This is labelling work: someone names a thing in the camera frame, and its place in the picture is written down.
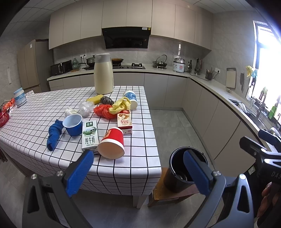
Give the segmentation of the person right hand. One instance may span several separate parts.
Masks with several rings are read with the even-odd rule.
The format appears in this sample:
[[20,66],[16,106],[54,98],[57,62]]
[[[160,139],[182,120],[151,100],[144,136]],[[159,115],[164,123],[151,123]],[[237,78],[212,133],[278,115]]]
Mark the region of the person right hand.
[[[262,216],[270,205],[268,198],[269,198],[269,195],[270,195],[271,187],[272,187],[272,182],[268,183],[266,188],[262,191],[263,199],[262,199],[261,205],[259,207],[257,217]],[[279,197],[280,197],[280,192],[277,192],[272,199],[272,205],[273,206],[276,204]]]

